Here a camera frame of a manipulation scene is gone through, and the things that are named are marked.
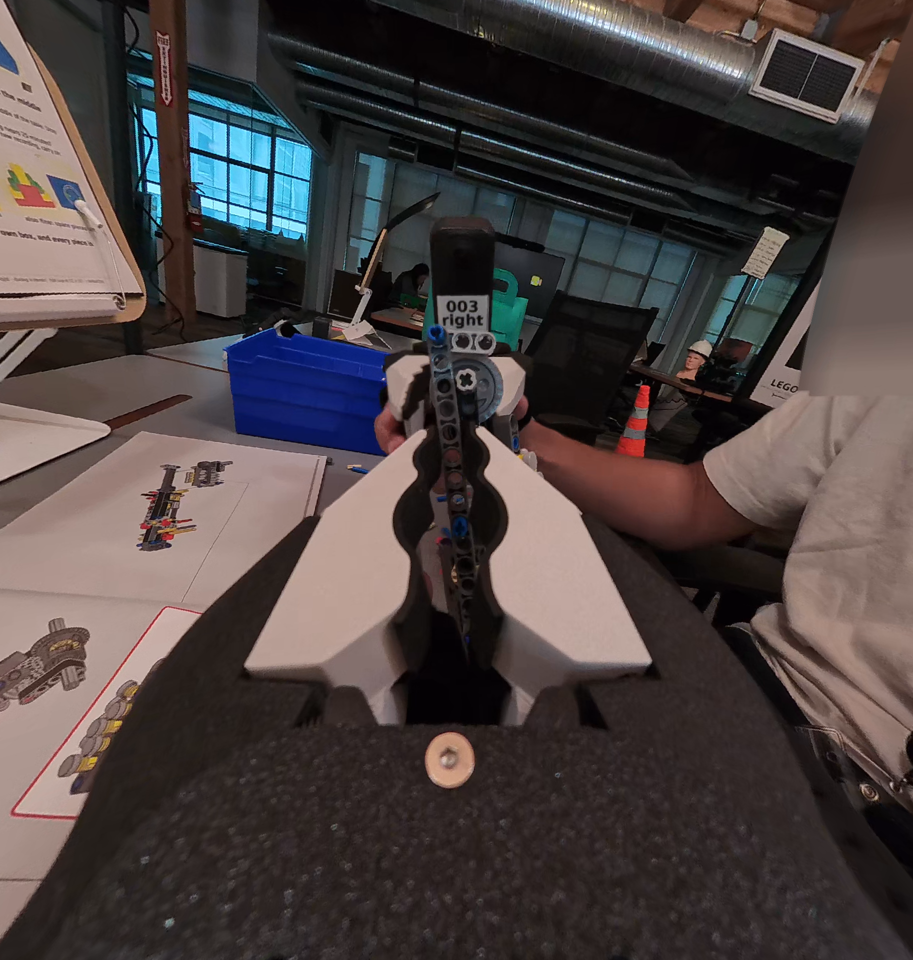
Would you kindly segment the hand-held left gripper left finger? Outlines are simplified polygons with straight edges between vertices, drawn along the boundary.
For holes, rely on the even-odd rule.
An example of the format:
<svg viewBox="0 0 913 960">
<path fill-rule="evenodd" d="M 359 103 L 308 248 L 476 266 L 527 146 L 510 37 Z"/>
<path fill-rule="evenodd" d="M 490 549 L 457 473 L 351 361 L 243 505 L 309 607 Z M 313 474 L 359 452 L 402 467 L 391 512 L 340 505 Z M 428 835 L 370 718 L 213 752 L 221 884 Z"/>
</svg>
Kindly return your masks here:
<svg viewBox="0 0 913 960">
<path fill-rule="evenodd" d="M 259 679 L 359 690 L 378 724 L 402 725 L 408 667 L 392 629 L 412 574 L 425 586 L 418 546 L 431 500 L 418 481 L 416 431 L 320 516 L 245 662 Z"/>
</svg>

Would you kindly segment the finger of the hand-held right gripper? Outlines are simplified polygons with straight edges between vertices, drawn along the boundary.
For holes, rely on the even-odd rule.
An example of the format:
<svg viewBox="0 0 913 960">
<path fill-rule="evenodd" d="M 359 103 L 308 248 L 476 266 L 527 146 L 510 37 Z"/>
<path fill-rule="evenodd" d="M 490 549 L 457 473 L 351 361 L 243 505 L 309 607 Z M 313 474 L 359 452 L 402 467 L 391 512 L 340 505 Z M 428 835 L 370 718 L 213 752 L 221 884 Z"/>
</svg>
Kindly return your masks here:
<svg viewBox="0 0 913 960">
<path fill-rule="evenodd" d="M 411 437 L 424 428 L 430 404 L 429 356 L 425 352 L 400 352 L 384 364 L 386 408 L 402 425 L 403 436 Z"/>
<path fill-rule="evenodd" d="M 518 354 L 495 356 L 492 363 L 498 373 L 499 399 L 492 416 L 492 432 L 511 450 L 520 450 L 520 424 L 527 422 L 525 398 L 528 358 Z"/>
</svg>

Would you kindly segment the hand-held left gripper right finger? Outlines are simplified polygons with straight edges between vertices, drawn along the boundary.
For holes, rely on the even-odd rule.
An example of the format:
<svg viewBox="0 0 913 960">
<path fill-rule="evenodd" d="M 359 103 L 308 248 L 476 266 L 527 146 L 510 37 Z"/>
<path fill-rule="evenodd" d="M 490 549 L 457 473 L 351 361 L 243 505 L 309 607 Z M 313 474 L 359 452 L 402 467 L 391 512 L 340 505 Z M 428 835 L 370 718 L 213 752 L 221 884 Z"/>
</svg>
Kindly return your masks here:
<svg viewBox="0 0 913 960">
<path fill-rule="evenodd" d="M 578 507 L 490 432 L 475 436 L 500 522 L 479 587 L 496 603 L 492 665 L 511 688 L 501 723 L 520 726 L 543 690 L 642 673 L 652 658 Z"/>
</svg>

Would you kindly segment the brick-built car chassis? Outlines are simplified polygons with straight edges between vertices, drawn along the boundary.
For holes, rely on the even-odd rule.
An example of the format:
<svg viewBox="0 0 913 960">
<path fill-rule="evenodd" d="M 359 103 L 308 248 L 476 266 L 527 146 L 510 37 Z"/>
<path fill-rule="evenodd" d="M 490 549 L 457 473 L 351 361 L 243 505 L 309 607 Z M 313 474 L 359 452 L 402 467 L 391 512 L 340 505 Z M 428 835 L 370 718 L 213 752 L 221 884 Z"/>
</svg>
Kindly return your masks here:
<svg viewBox="0 0 913 960">
<path fill-rule="evenodd" d="M 454 619 L 465 643 L 470 642 L 479 550 L 470 520 L 471 493 L 463 441 L 479 424 L 477 375 L 455 367 L 451 335 L 441 325 L 427 333 L 429 398 L 435 414 L 450 521 L 450 554 L 454 583 Z"/>
</svg>

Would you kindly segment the person's right forearm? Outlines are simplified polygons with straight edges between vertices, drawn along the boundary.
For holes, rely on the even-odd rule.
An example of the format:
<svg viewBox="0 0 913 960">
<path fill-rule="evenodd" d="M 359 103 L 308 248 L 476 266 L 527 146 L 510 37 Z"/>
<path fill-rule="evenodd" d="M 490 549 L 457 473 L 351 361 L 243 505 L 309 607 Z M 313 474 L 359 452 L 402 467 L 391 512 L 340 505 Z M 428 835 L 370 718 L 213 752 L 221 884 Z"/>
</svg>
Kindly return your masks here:
<svg viewBox="0 0 913 960">
<path fill-rule="evenodd" d="M 703 465 L 634 458 L 592 448 L 532 421 L 522 446 L 548 483 L 583 513 L 667 551 L 724 545 L 757 526 L 734 510 Z"/>
</svg>

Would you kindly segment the black mesh office chair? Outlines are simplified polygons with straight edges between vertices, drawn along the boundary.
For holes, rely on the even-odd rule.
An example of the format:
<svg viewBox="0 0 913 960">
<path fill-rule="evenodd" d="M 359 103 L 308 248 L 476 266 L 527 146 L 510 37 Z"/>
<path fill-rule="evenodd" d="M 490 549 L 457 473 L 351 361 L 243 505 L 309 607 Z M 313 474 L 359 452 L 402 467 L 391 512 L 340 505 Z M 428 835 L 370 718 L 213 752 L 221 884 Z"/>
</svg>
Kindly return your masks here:
<svg viewBox="0 0 913 960">
<path fill-rule="evenodd" d="M 527 411 L 544 426 L 594 446 L 658 308 L 557 292 L 525 355 Z"/>
</svg>

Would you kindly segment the black monitor screen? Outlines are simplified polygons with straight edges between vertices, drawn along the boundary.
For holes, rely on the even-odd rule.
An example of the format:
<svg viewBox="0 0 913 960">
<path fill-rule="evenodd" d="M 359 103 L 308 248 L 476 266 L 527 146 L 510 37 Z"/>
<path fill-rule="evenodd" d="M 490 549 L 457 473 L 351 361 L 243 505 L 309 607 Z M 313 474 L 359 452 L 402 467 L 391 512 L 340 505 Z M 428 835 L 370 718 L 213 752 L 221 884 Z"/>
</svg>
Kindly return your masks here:
<svg viewBox="0 0 913 960">
<path fill-rule="evenodd" d="M 565 259 L 541 244 L 507 234 L 496 234 L 495 267 L 510 272 L 518 296 L 527 300 L 524 318 L 541 322 L 559 288 Z"/>
</svg>

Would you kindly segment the blue plastic bin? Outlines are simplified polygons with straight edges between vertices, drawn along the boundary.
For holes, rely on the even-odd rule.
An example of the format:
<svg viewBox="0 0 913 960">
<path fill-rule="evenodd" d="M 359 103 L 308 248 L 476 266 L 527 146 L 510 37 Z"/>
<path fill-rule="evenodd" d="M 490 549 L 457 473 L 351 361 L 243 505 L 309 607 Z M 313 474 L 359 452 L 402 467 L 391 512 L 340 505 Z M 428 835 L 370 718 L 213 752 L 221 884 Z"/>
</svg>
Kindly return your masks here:
<svg viewBox="0 0 913 960">
<path fill-rule="evenodd" d="M 275 329 L 225 351 L 238 434 L 381 455 L 386 355 L 347 342 Z"/>
</svg>

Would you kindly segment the building instruction booklet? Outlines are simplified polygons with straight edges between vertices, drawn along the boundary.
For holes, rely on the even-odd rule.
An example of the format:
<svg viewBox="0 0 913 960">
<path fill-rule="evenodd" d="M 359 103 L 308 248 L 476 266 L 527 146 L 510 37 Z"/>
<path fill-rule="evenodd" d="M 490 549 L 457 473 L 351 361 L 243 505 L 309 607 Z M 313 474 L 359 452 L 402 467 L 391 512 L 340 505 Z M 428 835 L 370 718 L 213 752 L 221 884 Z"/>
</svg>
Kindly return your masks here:
<svg viewBox="0 0 913 960">
<path fill-rule="evenodd" d="M 50 869 L 146 678 L 325 467 L 140 433 L 0 530 L 0 881 Z"/>
</svg>

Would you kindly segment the orange traffic cone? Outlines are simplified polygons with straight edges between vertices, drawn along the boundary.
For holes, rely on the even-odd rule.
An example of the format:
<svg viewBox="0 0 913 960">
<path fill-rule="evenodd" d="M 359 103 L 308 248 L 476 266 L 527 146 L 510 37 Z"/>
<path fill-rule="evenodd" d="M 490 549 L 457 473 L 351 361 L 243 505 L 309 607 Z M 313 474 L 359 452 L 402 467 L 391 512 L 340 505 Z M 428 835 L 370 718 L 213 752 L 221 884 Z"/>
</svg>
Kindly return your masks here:
<svg viewBox="0 0 913 960">
<path fill-rule="evenodd" d="M 642 384 L 636 393 L 633 409 L 618 439 L 616 446 L 618 454 L 640 459 L 645 457 L 650 397 L 650 386 Z"/>
</svg>

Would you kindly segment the white cabinet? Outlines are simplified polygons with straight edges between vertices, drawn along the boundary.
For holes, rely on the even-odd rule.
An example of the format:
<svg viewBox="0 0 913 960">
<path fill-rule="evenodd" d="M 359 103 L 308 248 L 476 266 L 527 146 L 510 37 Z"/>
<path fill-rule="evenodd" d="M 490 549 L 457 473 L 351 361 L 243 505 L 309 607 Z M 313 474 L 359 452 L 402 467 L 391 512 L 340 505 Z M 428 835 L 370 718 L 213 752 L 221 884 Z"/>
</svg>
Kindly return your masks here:
<svg viewBox="0 0 913 960">
<path fill-rule="evenodd" d="M 207 243 L 193 244 L 195 304 L 198 313 L 224 319 L 247 312 L 247 255 Z"/>
</svg>

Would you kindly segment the white floor sign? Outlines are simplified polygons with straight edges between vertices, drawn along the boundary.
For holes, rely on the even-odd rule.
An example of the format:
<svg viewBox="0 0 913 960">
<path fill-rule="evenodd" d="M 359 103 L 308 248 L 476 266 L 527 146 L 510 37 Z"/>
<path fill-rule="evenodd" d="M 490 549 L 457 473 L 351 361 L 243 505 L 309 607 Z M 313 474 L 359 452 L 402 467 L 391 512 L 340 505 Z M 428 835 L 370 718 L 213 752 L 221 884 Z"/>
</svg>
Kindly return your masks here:
<svg viewBox="0 0 913 960">
<path fill-rule="evenodd" d="M 816 282 L 793 324 L 777 346 L 773 358 L 763 368 L 760 379 L 749 395 L 751 402 L 768 409 L 777 409 L 798 392 L 802 358 L 820 285 L 820 282 Z"/>
</svg>

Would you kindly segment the hanging paper note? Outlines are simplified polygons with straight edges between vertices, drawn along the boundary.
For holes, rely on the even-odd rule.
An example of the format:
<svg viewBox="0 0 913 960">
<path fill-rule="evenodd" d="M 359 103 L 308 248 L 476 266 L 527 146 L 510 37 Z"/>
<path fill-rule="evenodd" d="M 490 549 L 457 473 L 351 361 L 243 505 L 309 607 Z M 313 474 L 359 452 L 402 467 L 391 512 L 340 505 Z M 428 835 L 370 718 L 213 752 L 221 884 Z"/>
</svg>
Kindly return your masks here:
<svg viewBox="0 0 913 960">
<path fill-rule="evenodd" d="M 789 240 L 790 235 L 786 232 L 769 225 L 764 227 L 740 268 L 740 273 L 763 281 Z"/>
</svg>

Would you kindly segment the instruction sheet on stand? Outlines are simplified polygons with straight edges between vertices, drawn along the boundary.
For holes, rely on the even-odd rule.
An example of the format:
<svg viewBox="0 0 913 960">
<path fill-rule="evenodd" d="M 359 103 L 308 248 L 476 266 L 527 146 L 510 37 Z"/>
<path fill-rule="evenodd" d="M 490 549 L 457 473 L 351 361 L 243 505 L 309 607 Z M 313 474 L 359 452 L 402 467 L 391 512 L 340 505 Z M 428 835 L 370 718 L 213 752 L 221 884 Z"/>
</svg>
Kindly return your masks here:
<svg viewBox="0 0 913 960">
<path fill-rule="evenodd" d="M 98 211 L 108 220 L 111 236 L 118 243 L 124 253 L 126 262 L 138 279 L 139 291 L 137 294 L 0 294 L 0 332 L 85 326 L 109 322 L 125 323 L 138 319 L 146 306 L 146 286 L 127 244 L 126 236 L 120 227 L 103 184 L 90 160 L 74 119 L 57 84 L 25 41 L 19 27 L 18 30 L 40 69 L 42 78 L 66 125 L 75 150 L 81 158 L 85 172 L 91 180 L 98 181 L 98 185 L 92 187 L 98 204 Z"/>
</svg>

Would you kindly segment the white air vent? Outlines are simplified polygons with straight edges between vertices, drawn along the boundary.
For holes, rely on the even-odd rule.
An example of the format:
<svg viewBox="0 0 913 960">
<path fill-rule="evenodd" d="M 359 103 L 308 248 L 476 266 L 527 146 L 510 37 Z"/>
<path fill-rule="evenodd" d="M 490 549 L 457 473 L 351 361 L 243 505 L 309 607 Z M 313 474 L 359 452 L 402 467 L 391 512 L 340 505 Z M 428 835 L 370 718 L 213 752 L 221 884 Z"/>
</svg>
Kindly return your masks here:
<svg viewBox="0 0 913 960">
<path fill-rule="evenodd" d="M 837 124 L 864 67 L 858 57 L 773 29 L 763 39 L 748 94 Z"/>
</svg>

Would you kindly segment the person's dark trousers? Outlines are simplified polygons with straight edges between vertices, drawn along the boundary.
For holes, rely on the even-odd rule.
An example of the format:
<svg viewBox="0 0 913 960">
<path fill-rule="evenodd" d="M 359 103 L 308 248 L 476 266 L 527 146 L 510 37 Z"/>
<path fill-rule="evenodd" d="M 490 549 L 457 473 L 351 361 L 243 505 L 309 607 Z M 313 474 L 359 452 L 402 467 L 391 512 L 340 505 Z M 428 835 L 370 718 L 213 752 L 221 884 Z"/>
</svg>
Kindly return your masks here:
<svg viewBox="0 0 913 960">
<path fill-rule="evenodd" d="M 913 812 L 848 752 L 842 735 L 810 721 L 759 650 L 748 624 L 724 627 L 721 637 L 781 717 L 789 743 L 832 826 L 851 826 L 858 815 L 913 880 Z"/>
</svg>

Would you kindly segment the laminated instruction sheet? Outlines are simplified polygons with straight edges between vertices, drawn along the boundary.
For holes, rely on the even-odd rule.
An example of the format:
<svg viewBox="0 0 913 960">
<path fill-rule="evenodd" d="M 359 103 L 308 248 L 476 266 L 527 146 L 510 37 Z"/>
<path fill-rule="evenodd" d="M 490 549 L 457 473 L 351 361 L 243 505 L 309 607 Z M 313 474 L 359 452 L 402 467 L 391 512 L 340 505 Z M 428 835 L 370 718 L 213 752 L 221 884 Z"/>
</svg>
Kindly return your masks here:
<svg viewBox="0 0 913 960">
<path fill-rule="evenodd" d="M 98 184 L 0 2 L 0 295 L 140 291 L 99 211 Z"/>
</svg>

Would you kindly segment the silver ventilation duct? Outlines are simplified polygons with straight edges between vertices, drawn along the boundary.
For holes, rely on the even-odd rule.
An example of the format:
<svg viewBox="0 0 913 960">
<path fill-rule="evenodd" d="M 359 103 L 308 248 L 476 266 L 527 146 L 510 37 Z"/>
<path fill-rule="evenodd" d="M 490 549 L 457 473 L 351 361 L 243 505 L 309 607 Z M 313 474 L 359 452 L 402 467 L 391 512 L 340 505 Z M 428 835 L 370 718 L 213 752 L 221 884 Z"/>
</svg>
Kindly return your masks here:
<svg viewBox="0 0 913 960">
<path fill-rule="evenodd" d="M 862 148 L 879 102 L 872 91 L 846 91 L 835 111 L 756 92 L 768 42 L 728 40 L 629 2 L 380 5 L 845 162 Z"/>
</svg>

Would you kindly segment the wooden post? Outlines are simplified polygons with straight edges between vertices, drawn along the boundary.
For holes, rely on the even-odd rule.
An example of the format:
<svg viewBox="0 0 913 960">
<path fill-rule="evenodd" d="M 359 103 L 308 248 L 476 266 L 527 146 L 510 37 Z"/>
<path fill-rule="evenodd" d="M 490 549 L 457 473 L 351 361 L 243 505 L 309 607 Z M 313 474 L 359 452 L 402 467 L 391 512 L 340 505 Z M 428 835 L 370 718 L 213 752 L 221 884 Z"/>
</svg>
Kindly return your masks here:
<svg viewBox="0 0 913 960">
<path fill-rule="evenodd" d="M 160 165 L 167 318 L 197 320 L 194 239 L 189 226 L 190 157 L 186 3 L 148 3 Z"/>
</svg>

